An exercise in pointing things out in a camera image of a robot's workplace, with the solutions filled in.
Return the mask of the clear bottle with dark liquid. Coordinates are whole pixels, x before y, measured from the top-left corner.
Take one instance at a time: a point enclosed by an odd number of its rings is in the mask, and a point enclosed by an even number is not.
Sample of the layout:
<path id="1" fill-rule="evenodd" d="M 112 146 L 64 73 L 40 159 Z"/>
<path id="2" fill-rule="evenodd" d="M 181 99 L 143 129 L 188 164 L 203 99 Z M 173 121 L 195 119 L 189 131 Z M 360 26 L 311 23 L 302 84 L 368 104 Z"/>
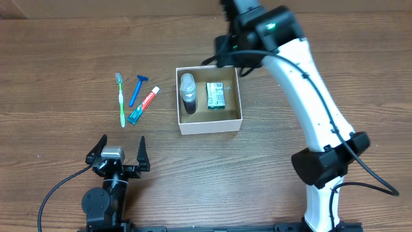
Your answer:
<path id="1" fill-rule="evenodd" d="M 190 73 L 181 76 L 180 92 L 182 95 L 183 105 L 188 114 L 196 112 L 196 82 Z"/>

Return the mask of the green soap box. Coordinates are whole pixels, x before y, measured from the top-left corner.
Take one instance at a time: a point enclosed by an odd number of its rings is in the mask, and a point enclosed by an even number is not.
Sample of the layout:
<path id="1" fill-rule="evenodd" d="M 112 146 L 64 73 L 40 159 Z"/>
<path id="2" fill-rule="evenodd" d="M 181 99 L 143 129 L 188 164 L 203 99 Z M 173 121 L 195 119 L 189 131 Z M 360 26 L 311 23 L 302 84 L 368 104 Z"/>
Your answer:
<path id="1" fill-rule="evenodd" d="M 224 109 L 226 107 L 222 82 L 207 82 L 207 108 L 209 110 Z"/>

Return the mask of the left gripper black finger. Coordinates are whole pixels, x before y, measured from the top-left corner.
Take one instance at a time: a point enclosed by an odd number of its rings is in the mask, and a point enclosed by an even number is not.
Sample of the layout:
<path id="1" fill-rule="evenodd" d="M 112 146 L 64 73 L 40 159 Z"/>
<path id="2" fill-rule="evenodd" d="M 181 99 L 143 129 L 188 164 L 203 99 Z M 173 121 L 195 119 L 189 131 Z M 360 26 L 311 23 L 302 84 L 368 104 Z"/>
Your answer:
<path id="1" fill-rule="evenodd" d="M 101 156 L 103 148 L 107 144 L 108 136 L 103 134 L 99 142 L 95 145 L 95 147 L 86 155 L 87 159 L 95 159 Z"/>
<path id="2" fill-rule="evenodd" d="M 151 169 L 151 165 L 149 162 L 149 157 L 146 151 L 145 145 L 145 137 L 142 136 L 140 139 L 139 149 L 136 156 L 136 160 L 138 161 L 139 170 L 140 171 L 149 171 Z"/>

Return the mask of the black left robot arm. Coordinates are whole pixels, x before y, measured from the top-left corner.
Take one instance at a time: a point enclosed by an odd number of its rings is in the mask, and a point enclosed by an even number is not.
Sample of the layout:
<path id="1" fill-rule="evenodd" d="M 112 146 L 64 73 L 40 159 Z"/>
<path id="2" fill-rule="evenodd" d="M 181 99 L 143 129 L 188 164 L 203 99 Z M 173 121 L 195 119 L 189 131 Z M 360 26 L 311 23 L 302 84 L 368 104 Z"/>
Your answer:
<path id="1" fill-rule="evenodd" d="M 102 187 L 90 189 L 82 198 L 86 231 L 137 231 L 135 224 L 123 216 L 129 179 L 139 179 L 143 172 L 151 169 L 145 138 L 140 139 L 137 165 L 124 164 L 123 147 L 108 146 L 107 139 L 103 135 L 86 155 L 85 163 L 103 178 Z"/>

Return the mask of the red green toothpaste tube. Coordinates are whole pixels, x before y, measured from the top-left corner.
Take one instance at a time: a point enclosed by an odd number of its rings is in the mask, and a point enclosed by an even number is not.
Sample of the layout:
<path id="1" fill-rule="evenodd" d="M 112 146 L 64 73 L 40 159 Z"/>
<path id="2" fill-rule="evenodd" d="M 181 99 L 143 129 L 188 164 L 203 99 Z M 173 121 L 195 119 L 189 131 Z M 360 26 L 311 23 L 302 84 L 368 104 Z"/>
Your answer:
<path id="1" fill-rule="evenodd" d="M 159 91 L 160 88 L 158 86 L 155 86 L 145 97 L 145 99 L 139 104 L 139 106 L 130 114 L 130 116 L 127 118 L 127 121 L 135 125 L 138 122 L 139 118 L 142 116 L 143 112 L 145 112 L 147 107 L 155 99 Z"/>

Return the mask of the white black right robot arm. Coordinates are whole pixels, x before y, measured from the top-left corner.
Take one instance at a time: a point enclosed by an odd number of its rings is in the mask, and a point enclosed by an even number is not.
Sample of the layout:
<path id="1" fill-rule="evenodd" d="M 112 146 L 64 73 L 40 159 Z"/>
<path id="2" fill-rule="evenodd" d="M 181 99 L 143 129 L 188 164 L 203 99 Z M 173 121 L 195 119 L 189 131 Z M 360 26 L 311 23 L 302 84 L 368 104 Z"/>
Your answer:
<path id="1" fill-rule="evenodd" d="M 216 39 L 217 65 L 235 66 L 243 75 L 265 67 L 288 97 L 306 140 L 292 156 L 306 185 L 306 211 L 300 222 L 278 222 L 274 231 L 361 231 L 361 223 L 340 220 L 338 187 L 370 140 L 336 107 L 293 12 L 285 6 L 267 10 L 259 1 L 221 0 L 221 6 L 229 31 Z"/>

